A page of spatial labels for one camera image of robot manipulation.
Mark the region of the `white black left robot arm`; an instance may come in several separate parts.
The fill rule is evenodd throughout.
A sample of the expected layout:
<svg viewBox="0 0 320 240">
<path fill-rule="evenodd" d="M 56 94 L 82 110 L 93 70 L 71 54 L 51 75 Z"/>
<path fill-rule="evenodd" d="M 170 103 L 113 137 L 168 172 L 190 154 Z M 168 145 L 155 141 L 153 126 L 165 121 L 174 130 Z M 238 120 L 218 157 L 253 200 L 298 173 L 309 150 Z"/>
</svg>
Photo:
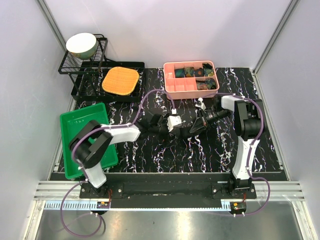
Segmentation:
<svg viewBox="0 0 320 240">
<path fill-rule="evenodd" d="M 90 192 L 97 198 L 108 193 L 107 177 L 102 159 L 108 147 L 122 142 L 135 142 L 143 134 L 167 135 L 182 123 L 181 117 L 173 114 L 155 114 L 142 117 L 134 123 L 110 125 L 90 120 L 70 141 L 68 147 L 74 160 L 91 184 Z"/>
</svg>

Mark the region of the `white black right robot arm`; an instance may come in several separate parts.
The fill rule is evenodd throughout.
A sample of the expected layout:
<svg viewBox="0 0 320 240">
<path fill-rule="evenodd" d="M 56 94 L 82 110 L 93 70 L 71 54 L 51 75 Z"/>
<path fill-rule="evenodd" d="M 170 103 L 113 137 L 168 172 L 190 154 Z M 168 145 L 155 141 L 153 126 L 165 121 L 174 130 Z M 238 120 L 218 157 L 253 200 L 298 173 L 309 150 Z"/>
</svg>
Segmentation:
<svg viewBox="0 0 320 240">
<path fill-rule="evenodd" d="M 197 116 L 187 134 L 199 135 L 216 121 L 233 116 L 233 129 L 238 137 L 235 164 L 226 184 L 220 187 L 221 195 L 231 198 L 248 196 L 254 191 L 252 165 L 261 135 L 268 129 L 261 99 L 249 99 L 236 95 L 214 97 L 214 105 L 207 108 L 200 97 L 195 107 Z"/>
</svg>

